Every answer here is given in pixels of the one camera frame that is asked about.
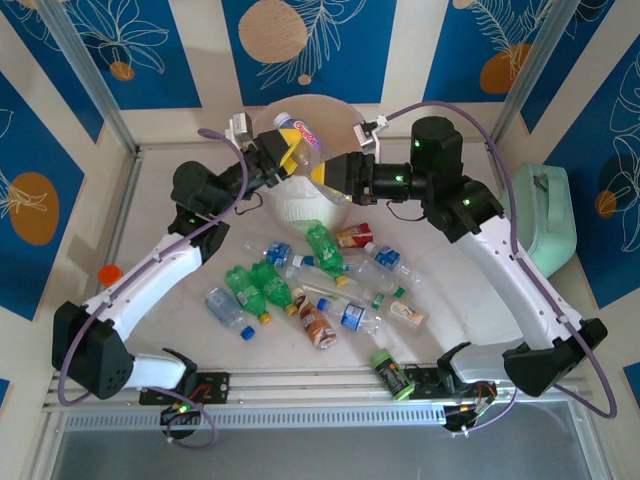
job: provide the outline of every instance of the orange bottle cap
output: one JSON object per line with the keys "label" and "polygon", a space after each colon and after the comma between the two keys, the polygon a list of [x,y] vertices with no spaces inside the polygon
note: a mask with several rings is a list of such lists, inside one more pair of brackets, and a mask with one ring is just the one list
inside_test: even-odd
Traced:
{"label": "orange bottle cap", "polygon": [[117,265],[105,265],[98,273],[98,280],[105,287],[110,287],[122,278],[124,274]]}

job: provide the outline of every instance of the white tabletop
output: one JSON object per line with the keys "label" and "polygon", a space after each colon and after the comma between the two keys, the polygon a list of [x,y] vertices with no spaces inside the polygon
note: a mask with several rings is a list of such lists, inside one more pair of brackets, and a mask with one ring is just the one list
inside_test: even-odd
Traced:
{"label": "white tabletop", "polygon": [[[383,161],[408,159],[409,139],[383,142]],[[214,172],[236,161],[220,144],[211,148],[157,149],[145,152],[140,176],[126,220],[116,263],[132,268],[153,248],[175,216],[170,199],[173,172],[182,162],[196,160]],[[485,183],[496,193],[496,182],[483,144],[466,144],[465,174]],[[416,218],[418,202],[395,205],[398,215]],[[220,250],[199,270],[174,287],[144,318],[128,341],[132,352],[154,352],[162,347],[177,350],[201,368],[228,371],[349,370],[368,365],[377,349],[388,348],[403,363],[434,363],[445,351],[463,341],[494,343],[520,336],[513,317],[478,268],[444,235],[422,222],[393,218],[384,205],[350,207],[345,226],[368,222],[378,244],[397,247],[423,272],[414,292],[415,304],[429,313],[427,328],[419,336],[384,323],[376,337],[335,325],[336,345],[326,351],[312,348],[298,317],[287,318],[270,306],[273,320],[255,321],[256,336],[249,342],[225,329],[204,305],[214,285],[223,285],[226,270],[236,264],[249,267],[253,260],[242,253],[242,240],[259,232],[310,252],[304,241],[288,238],[275,222],[265,222],[266,207],[243,216],[231,216],[231,229]]]}

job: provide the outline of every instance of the brown bottle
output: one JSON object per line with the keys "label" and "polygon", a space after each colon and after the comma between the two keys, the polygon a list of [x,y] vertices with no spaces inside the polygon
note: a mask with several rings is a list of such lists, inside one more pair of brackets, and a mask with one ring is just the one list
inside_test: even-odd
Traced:
{"label": "brown bottle", "polygon": [[324,350],[336,343],[338,336],[331,328],[324,314],[318,310],[307,298],[301,288],[293,290],[293,304],[298,307],[300,320],[307,336],[314,347]]}

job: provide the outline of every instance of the green can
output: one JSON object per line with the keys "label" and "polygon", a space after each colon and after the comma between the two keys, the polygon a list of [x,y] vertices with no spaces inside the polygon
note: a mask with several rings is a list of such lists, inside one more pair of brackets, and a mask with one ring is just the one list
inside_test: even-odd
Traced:
{"label": "green can", "polygon": [[369,364],[395,400],[404,400],[415,390],[414,383],[404,374],[404,370],[386,348],[374,353],[369,359]]}

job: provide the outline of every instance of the green plastic bottle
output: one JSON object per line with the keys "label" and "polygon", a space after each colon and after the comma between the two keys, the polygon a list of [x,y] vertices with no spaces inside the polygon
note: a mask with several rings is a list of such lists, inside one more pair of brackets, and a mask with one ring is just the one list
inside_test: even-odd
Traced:
{"label": "green plastic bottle", "polygon": [[311,245],[320,268],[331,275],[336,285],[342,286],[347,283],[347,277],[344,276],[342,255],[340,255],[336,244],[331,240],[329,230],[321,223],[318,223],[318,225],[307,230],[307,242]]}
{"label": "green plastic bottle", "polygon": [[245,268],[236,265],[235,268],[227,271],[224,281],[229,285],[242,308],[258,317],[260,323],[265,324],[271,320],[264,295],[254,285],[251,275]]}
{"label": "green plastic bottle", "polygon": [[254,263],[251,268],[251,279],[267,297],[267,300],[284,309],[287,315],[291,317],[298,312],[298,307],[293,304],[291,299],[289,285],[278,275],[276,269],[269,262],[262,260],[260,263]]}

